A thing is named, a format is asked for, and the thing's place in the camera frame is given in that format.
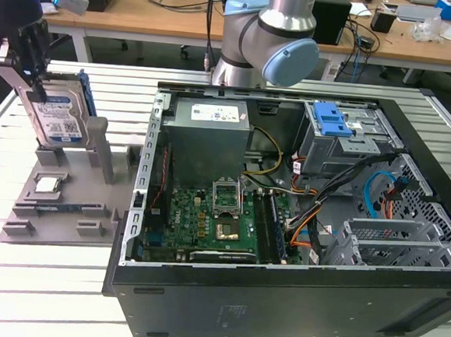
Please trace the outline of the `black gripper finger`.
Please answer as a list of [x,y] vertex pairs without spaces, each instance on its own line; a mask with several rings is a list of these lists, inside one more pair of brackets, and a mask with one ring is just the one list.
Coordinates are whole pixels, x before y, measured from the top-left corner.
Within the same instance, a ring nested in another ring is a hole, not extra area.
[[20,63],[26,82],[31,88],[28,96],[30,102],[43,103],[47,99],[42,85],[42,76],[46,74],[49,62],[50,39],[48,33],[45,19],[40,19],[19,31]]
[[30,78],[23,71],[20,57],[9,46],[8,40],[0,41],[0,76],[10,86],[31,87]]

